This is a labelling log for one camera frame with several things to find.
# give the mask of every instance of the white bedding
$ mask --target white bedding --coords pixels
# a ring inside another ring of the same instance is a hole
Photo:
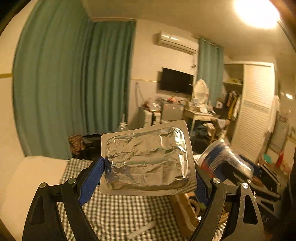
[[[4,196],[0,218],[16,239],[22,233],[28,210],[40,183],[59,184],[67,161],[44,156],[27,156],[13,174]]]

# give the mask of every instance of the flat screen tv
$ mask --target flat screen tv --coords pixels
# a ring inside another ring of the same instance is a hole
[[[192,94],[193,75],[163,68],[160,89],[183,94]]]

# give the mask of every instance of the teal curtain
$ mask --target teal curtain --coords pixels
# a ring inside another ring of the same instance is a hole
[[[222,97],[224,49],[208,40],[199,39],[197,80],[202,79],[209,88],[209,100],[215,105]]]
[[[127,117],[135,21],[90,22],[85,48],[85,101],[88,133],[118,128]]]
[[[126,111],[134,28],[135,22],[89,22],[80,0],[36,3],[13,66],[25,156],[68,159],[68,136],[115,130]]]

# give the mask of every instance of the ceiling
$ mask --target ceiling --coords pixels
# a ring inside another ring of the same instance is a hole
[[[232,59],[275,59],[280,74],[295,75],[296,53],[280,26],[268,30],[247,26],[235,13],[233,1],[83,0],[83,4],[91,19],[135,18],[165,23],[210,39],[223,46]]]

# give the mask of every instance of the red bottle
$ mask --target red bottle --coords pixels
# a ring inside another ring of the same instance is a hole
[[[284,159],[284,153],[281,152],[280,155],[279,155],[279,158],[278,160],[276,161],[276,166],[279,167],[281,165],[281,162],[283,161]]]

